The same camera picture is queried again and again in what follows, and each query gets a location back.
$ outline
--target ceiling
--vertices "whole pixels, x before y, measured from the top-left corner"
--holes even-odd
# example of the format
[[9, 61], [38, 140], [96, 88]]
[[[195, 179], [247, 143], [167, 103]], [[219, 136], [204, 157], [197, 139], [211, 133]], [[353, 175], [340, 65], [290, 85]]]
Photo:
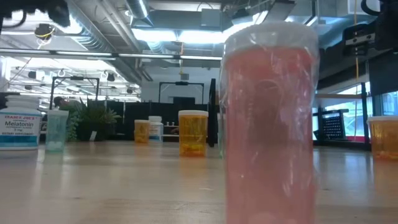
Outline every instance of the ceiling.
[[[233, 32], [251, 26], [260, 18], [264, 11], [266, 20], [286, 20], [290, 22], [309, 23], [314, 26], [320, 36], [321, 47], [335, 45], [341, 40], [344, 28], [353, 24], [353, 13], [350, 2], [353, 0], [322, 1], [319, 6], [313, 0], [296, 0], [293, 5], [289, 1], [247, 1], [247, 0], [211, 0], [198, 2], [195, 0], [147, 0], [148, 16], [145, 19], [133, 18], [127, 2], [134, 0], [67, 0], [70, 8], [72, 25], [60, 27], [48, 19], [46, 14], [36, 13], [29, 16], [27, 22], [16, 29], [4, 30], [0, 36], [0, 48], [72, 50], [95, 52], [151, 52], [157, 54], [183, 54], [200, 56], [223, 56], [223, 41]], [[253, 16], [252, 22], [234, 25], [231, 16], [238, 9], [250, 7], [248, 12]], [[318, 21], [314, 12], [320, 12]], [[359, 22], [368, 22], [373, 18], [361, 15]], [[22, 17], [20, 12], [13, 14], [11, 21], [15, 23]], [[153, 27], [146, 25], [151, 19]], [[211, 24], [221, 18], [217, 25]], [[54, 27], [51, 42], [43, 43], [33, 34], [36, 27], [46, 23]], [[21, 68], [30, 58], [15, 57], [7, 66], [11, 77], [18, 77], [11, 83], [12, 90], [26, 93], [48, 93], [51, 76], [65, 73], [66, 77], [78, 75], [100, 78], [102, 86], [100, 95], [123, 96], [127, 100], [139, 100], [142, 82], [176, 82], [180, 80], [180, 71], [189, 74], [190, 82], [209, 83], [211, 78], [218, 78], [220, 63], [201, 60], [160, 60], [160, 59], [115, 59], [100, 60], [67, 60], [50, 58], [33, 58], [23, 72]], [[31, 79], [30, 71], [39, 71], [43, 79]], [[108, 82], [108, 73], [115, 74], [115, 81]], [[30, 83], [32, 90], [26, 90], [22, 83]], [[90, 86], [89, 81], [70, 81], [67, 85]], [[127, 94], [133, 88], [133, 94]], [[89, 94], [92, 88], [80, 87], [81, 94]], [[57, 94], [70, 93], [65, 86], [59, 87]]]

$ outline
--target table surface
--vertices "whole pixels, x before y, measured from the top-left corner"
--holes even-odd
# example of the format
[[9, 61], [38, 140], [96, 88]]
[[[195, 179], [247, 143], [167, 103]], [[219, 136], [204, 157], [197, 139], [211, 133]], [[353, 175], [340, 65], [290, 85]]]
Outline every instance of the table surface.
[[[317, 224], [398, 223], [398, 162], [318, 148]], [[177, 143], [69, 144], [0, 152], [1, 224], [224, 223], [224, 164], [179, 158]]]

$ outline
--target wooden table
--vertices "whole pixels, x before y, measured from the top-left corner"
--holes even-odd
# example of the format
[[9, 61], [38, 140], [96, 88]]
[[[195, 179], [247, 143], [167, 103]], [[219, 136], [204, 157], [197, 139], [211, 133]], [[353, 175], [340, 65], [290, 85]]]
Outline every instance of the wooden table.
[[[69, 144], [63, 154], [0, 152], [1, 224], [224, 223], [224, 164], [178, 144]], [[398, 162], [314, 152], [317, 224], [398, 223]]]

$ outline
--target white plastic bottle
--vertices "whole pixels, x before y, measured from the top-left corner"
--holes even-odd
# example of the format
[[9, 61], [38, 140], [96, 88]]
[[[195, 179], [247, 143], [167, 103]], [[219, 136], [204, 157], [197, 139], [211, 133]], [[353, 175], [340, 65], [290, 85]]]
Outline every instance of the white plastic bottle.
[[163, 123], [161, 116], [149, 116], [149, 142], [163, 142]]
[[7, 108], [0, 110], [0, 151], [35, 150], [39, 146], [42, 114], [38, 98], [7, 96]]

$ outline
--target white wall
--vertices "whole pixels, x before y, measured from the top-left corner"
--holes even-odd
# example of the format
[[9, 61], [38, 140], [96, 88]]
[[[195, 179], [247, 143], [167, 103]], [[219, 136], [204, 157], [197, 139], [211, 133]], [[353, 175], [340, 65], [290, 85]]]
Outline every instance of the white wall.
[[[205, 83], [203, 104], [208, 103], [210, 81]], [[176, 86], [174, 84], [162, 85], [160, 96], [161, 103], [173, 103], [173, 97], [195, 97], [195, 103], [201, 104], [202, 88], [200, 85]], [[158, 102], [159, 100], [159, 82], [142, 82], [141, 102]]]

